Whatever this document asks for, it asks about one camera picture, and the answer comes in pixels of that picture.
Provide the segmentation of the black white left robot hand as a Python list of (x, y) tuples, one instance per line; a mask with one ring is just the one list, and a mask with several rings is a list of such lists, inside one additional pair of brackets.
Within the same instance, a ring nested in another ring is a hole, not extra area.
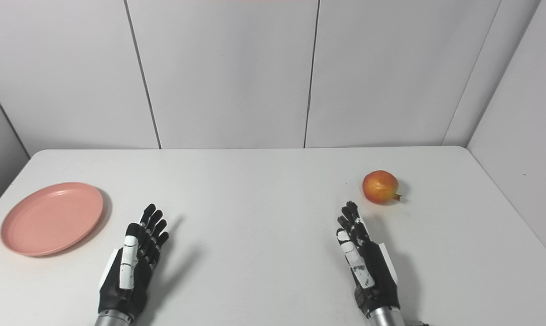
[(108, 260), (99, 288), (97, 326), (130, 326), (148, 303), (148, 288), (169, 239), (163, 211), (153, 203), (126, 229), (123, 246)]

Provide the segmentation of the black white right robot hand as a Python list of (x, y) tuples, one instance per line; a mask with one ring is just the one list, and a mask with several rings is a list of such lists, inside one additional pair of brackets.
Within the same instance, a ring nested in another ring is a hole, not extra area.
[(356, 203), (346, 202), (341, 213), (336, 237), (352, 272), (358, 308), (366, 317), (378, 309), (400, 309), (397, 276), (387, 248), (370, 239)]

